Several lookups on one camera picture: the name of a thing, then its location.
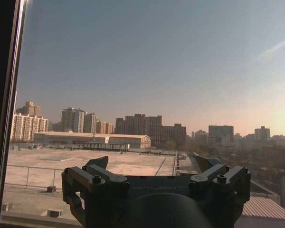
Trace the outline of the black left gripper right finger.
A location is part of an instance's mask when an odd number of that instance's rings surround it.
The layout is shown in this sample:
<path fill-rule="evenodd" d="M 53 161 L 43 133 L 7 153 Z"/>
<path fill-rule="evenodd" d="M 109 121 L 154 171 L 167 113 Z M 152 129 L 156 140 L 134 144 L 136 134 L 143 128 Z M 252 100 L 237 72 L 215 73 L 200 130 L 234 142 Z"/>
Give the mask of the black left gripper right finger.
<path fill-rule="evenodd" d="M 193 192 L 204 193 L 210 187 L 215 187 L 225 193 L 249 193 L 251 173 L 247 167 L 230 166 L 223 164 L 215 158 L 204 158 L 194 155 L 200 169 L 199 174 L 192 175 L 189 181 L 189 189 Z"/>

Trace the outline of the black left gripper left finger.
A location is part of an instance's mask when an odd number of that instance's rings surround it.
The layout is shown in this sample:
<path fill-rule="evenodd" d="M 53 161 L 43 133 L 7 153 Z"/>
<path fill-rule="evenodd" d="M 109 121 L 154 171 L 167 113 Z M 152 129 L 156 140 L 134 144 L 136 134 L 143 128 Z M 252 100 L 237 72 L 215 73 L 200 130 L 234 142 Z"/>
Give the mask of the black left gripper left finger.
<path fill-rule="evenodd" d="M 106 169 L 108 157 L 90 160 L 84 167 L 65 168 L 62 172 L 62 190 L 64 193 L 86 191 L 127 192 L 130 183 L 123 175 L 114 174 Z"/>

